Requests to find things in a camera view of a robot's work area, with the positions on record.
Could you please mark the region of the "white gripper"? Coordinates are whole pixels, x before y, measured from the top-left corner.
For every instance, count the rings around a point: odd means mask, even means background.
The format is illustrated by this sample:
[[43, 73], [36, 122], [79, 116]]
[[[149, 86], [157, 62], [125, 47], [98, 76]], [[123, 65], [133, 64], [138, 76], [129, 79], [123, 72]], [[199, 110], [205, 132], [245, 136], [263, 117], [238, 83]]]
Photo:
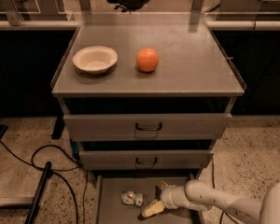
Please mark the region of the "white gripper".
[[161, 181], [161, 200], [154, 200], [141, 213], [142, 217], [152, 217], [167, 209], [188, 208], [189, 200], [183, 186], [170, 185]]

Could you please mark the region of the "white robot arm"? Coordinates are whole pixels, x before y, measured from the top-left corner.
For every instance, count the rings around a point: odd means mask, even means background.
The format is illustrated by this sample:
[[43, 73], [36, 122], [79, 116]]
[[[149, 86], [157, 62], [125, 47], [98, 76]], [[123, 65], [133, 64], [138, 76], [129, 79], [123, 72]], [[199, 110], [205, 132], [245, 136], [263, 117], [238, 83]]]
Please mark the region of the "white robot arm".
[[160, 198], [142, 211], [141, 216], [151, 217], [165, 209], [180, 207], [207, 211], [211, 206], [244, 224], [280, 224], [280, 183], [272, 186], [262, 201], [213, 189], [199, 180], [190, 180], [185, 186], [168, 185], [161, 190]]

